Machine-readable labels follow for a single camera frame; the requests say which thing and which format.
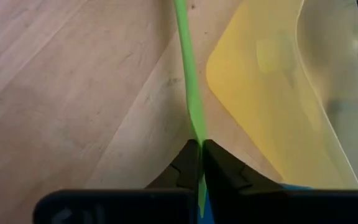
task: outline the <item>light wood surface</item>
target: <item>light wood surface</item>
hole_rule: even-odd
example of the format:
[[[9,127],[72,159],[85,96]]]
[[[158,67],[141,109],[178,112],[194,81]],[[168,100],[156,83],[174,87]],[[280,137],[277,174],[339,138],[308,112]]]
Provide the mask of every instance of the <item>light wood surface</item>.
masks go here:
[[[279,181],[205,82],[239,2],[188,1],[208,134]],[[172,1],[0,0],[0,223],[54,190],[144,187],[192,136]]]

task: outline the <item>clear plastic bin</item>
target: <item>clear plastic bin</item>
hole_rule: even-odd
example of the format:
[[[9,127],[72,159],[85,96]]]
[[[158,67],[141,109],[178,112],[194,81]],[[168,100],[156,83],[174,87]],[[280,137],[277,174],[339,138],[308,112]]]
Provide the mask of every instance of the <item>clear plastic bin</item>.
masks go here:
[[[355,0],[246,0],[206,71],[286,183],[358,189]]]

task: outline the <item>green strip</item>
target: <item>green strip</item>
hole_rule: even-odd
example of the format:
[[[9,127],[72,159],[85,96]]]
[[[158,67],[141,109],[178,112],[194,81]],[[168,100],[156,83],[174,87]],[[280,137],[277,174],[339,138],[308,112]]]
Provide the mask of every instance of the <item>green strip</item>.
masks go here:
[[[183,68],[185,70],[187,109],[190,115],[191,124],[193,125],[193,129],[202,152],[203,142],[206,139],[206,125],[204,120],[203,102],[201,100],[200,91],[198,89],[193,47],[191,46],[186,1],[175,0],[175,9],[177,12]],[[201,178],[200,184],[198,186],[198,206],[200,207],[201,217],[204,216],[206,189],[205,177],[203,174],[203,177]]]

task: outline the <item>yellow plastic sheet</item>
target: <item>yellow plastic sheet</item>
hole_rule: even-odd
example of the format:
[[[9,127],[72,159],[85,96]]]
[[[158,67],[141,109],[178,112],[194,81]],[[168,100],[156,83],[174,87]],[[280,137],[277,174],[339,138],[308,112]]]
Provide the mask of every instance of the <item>yellow plastic sheet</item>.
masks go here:
[[[358,172],[355,1],[244,1],[206,70],[210,89],[286,183],[358,189],[349,163]]]

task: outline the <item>yellow plastic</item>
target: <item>yellow plastic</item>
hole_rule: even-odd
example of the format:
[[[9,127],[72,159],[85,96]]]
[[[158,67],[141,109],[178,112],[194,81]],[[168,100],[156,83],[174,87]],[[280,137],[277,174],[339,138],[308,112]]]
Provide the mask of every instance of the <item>yellow plastic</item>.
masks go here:
[[[358,189],[356,1],[244,1],[206,76],[284,182]]]

